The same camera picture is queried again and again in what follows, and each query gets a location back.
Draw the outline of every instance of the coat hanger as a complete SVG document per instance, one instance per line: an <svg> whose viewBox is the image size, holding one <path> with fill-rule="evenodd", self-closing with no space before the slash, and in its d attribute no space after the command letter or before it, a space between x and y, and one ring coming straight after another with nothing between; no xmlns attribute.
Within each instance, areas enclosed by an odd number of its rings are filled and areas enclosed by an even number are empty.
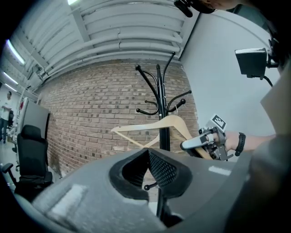
<svg viewBox="0 0 291 233"><path fill-rule="evenodd" d="M189 140L192 138L184 120L177 115L166 116L163 119L159 120L158 122L154 122L151 124L115 127L113 129L111 129L111 132L114 132L114 133L120 135L121 137L125 138L126 140L130 141L131 143L138 145L139 147L150 147L159 141L159 135L154 140L147 143L146 145L142 145L139 142L134 141L133 139L123 135L120 132L161 129L161 128L167 128L167 127L174 127L186 140ZM178 140L184 141L184 138L177 135L171 129L170 129L170 134L172 137L174 137ZM197 148L196 151L201 155L202 158L212 160L210 155L202 148Z"/></svg>

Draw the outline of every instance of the chair headrest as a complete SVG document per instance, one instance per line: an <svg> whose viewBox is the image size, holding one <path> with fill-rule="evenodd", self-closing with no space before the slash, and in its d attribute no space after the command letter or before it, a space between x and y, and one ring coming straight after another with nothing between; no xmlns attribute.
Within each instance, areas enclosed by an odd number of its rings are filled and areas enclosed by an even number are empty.
<svg viewBox="0 0 291 233"><path fill-rule="evenodd" d="M21 136L23 138L35 140L35 141L41 141L43 140L40 135L40 128L31 126L31 125L25 125L22 128Z"/></svg>

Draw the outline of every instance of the coat rack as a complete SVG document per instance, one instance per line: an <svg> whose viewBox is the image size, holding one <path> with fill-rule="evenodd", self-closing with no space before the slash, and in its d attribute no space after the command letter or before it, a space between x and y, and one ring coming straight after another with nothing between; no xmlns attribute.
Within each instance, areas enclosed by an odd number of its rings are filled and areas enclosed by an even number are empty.
<svg viewBox="0 0 291 233"><path fill-rule="evenodd" d="M159 64L156 65L157 78L153 74L151 74L150 72L142 70L140 65L135 66L135 69L137 71L139 71L141 76L145 79L146 83L149 85L150 89L152 90L152 92L154 93L155 98L156 98L156 102L145 100L145 103L154 104L156 106L156 110L153 113L143 111L139 108L137 108L137 110L136 110L137 112L140 112L140 113L145 114L145 115L150 115L150 116L158 113L159 120L161 120L164 117L166 117L169 114L169 112L173 112L173 111L177 110L181 105L186 103L185 99L181 99L178 104L176 104L174 107L170 108L170 106L174 100L176 100L182 96L185 96L187 94L190 94L190 93L192 93L192 91L187 91L181 95L174 97L173 99L171 99L171 101L168 103L168 105L167 105L167 101L166 101L165 73L166 73L166 70L169 66L169 63L171 62L171 60L173 59L175 54L176 54L175 52L172 53L170 59L168 60L166 66L163 70L163 74L161 74L160 65ZM156 84L156 89L154 89L153 85L151 84L151 82L147 78L146 74L151 76L154 79L155 84ZM170 151L170 131L169 131L169 128L160 129L160 149ZM156 185L157 185L157 183L154 183L151 185L145 185L145 190L149 190L150 188L155 187ZM159 189L158 206L157 206L156 215L162 219L163 213L164 213L164 211L163 211L164 204L163 204L163 197L162 197L160 192L161 191Z"/></svg>

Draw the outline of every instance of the ceiling light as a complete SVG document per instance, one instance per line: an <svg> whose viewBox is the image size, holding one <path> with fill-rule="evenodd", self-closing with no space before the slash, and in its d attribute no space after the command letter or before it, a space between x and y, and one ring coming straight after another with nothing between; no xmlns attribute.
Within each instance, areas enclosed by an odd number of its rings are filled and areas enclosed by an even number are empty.
<svg viewBox="0 0 291 233"><path fill-rule="evenodd" d="M13 78L11 78L8 74L6 74L5 72L3 72L3 74L9 78L11 81L13 81L16 85L18 85L18 82L16 82Z"/></svg>
<svg viewBox="0 0 291 233"><path fill-rule="evenodd" d="M20 56L20 54L16 51L16 49L11 44L10 40L7 40L8 47L13 52L13 54L17 57L17 59L21 62L21 64L25 64L25 60Z"/></svg>
<svg viewBox="0 0 291 233"><path fill-rule="evenodd" d="M8 84L5 84L6 86L8 86L11 90L17 92L17 90L15 90L14 88L10 87Z"/></svg>
<svg viewBox="0 0 291 233"><path fill-rule="evenodd" d="M68 0L68 4L72 5L74 2L76 2L77 0Z"/></svg>

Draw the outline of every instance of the black watch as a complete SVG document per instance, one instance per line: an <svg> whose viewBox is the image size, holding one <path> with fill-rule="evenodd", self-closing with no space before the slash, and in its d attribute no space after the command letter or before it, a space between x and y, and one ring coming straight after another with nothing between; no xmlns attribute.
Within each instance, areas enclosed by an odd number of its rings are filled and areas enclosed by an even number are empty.
<svg viewBox="0 0 291 233"><path fill-rule="evenodd" d="M244 150L244 145L245 145L245 141L246 141L246 135L244 133L239 133L239 142L238 142L238 145L237 145L237 148L236 148L236 153L235 155L236 156L239 156L242 151Z"/></svg>

